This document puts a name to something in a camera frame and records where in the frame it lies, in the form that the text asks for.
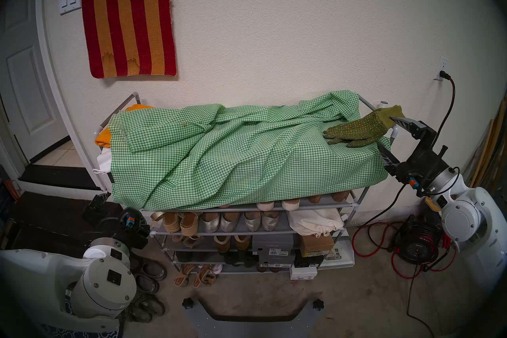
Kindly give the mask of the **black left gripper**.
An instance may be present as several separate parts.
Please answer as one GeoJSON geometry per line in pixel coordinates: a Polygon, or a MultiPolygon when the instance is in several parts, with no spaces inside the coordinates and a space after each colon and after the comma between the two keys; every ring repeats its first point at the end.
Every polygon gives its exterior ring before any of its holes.
{"type": "Polygon", "coordinates": [[[127,207],[119,216],[112,216],[104,207],[111,193],[95,195],[83,209],[82,219],[94,229],[98,238],[112,238],[132,248],[142,250],[148,244],[150,226],[142,214],[127,207]]]}

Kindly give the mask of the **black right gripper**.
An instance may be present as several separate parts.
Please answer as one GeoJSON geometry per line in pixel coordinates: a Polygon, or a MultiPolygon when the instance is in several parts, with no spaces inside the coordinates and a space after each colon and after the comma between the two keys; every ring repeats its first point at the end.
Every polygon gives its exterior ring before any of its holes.
{"type": "Polygon", "coordinates": [[[390,119],[397,126],[407,130],[414,139],[419,140],[419,143],[407,160],[400,163],[390,150],[381,142],[377,142],[385,170],[390,176],[396,176],[398,182],[410,185],[416,190],[417,195],[429,195],[431,192],[428,188],[431,183],[448,168],[448,164],[443,161],[443,155],[448,147],[443,145],[440,152],[435,153],[433,142],[437,132],[420,121],[395,116],[391,116],[390,119]]]}

